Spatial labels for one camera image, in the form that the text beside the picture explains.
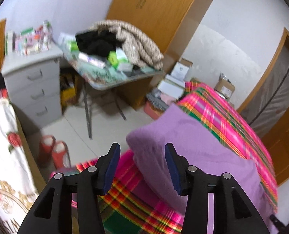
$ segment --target bed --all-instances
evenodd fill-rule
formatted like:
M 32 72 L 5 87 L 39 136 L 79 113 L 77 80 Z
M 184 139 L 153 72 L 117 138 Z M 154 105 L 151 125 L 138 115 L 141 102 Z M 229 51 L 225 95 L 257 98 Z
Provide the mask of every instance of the bed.
M 212 88 L 187 82 L 186 96 L 156 121 L 132 131 L 126 141 L 144 180 L 177 212 L 184 214 L 187 198 L 174 191 L 164 147 L 172 142 L 179 155 L 204 172 L 233 174 L 268 228 L 277 211 L 277 184 L 271 157 L 254 131 Z M 213 205 L 209 229 L 213 230 Z
M 46 185 L 0 74 L 0 233 L 16 233 Z

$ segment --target yellow box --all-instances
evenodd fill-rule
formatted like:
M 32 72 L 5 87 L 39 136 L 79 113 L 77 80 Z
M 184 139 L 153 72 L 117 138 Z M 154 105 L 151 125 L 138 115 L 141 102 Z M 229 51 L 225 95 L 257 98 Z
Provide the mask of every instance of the yellow box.
M 77 75 L 63 74 L 60 76 L 62 107 L 77 103 L 78 83 L 79 77 Z

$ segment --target drawer handle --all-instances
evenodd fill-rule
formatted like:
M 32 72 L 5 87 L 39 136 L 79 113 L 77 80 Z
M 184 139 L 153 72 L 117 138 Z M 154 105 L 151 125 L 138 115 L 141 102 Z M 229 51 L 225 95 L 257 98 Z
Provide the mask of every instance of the drawer handle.
M 31 81 L 34 81 L 34 80 L 37 80 L 39 78 L 42 78 L 43 77 L 43 73 L 42 73 L 42 70 L 40 69 L 39 70 L 39 75 L 36 75 L 36 76 L 27 76 L 27 79 L 31 80 Z
M 42 89 L 42 92 L 39 93 L 38 95 L 31 95 L 31 99 L 37 100 L 37 99 L 39 99 L 39 98 L 41 98 L 41 97 L 44 97 L 44 96 L 45 96 L 45 92 L 44 92 L 44 90 Z
M 36 115 L 37 115 L 38 117 L 40 117 L 40 116 L 43 116 L 43 115 L 46 114 L 46 113 L 48 113 L 47 107 L 45 107 L 45 110 L 44 110 L 44 111 L 42 111 L 42 112 L 40 112 L 40 113 L 36 113 Z

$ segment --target red slipper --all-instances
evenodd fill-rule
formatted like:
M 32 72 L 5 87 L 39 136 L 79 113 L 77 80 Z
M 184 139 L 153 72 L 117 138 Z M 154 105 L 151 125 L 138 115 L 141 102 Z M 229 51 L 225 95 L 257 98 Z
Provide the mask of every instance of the red slipper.
M 52 158 L 56 169 L 71 167 L 68 148 L 63 141 L 57 141 L 53 146 Z
M 53 135 L 44 135 L 39 141 L 39 153 L 37 163 L 40 167 L 45 167 L 50 160 L 53 146 L 56 139 Z

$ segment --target folded quilt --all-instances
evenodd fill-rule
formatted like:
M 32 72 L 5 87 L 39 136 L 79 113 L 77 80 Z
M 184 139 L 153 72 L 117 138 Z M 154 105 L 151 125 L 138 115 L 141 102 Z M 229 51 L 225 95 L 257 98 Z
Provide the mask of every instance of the folded quilt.
M 140 29 L 130 23 L 119 20 L 103 20 L 92 25 L 90 30 L 108 30 L 116 34 L 116 39 L 122 41 L 122 49 L 129 62 L 139 67 L 146 64 L 161 69 L 163 54 L 156 43 Z

